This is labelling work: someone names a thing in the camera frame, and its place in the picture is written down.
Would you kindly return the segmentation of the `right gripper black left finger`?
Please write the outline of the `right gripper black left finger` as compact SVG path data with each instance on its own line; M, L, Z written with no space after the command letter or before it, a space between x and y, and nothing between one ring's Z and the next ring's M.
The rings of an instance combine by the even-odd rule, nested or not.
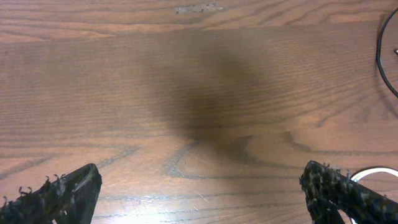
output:
M19 188L15 200L4 199L1 224L90 224L102 177L94 163L47 179L36 191Z

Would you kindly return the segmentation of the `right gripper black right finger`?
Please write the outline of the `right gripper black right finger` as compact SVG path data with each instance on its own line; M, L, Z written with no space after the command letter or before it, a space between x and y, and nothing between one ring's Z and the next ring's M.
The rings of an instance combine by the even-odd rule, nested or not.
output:
M358 183L363 177L378 172L397 176L397 170L383 166L344 176L336 167L309 161L299 182L312 223L344 223L339 213L342 211L351 223L397 224L397 202Z

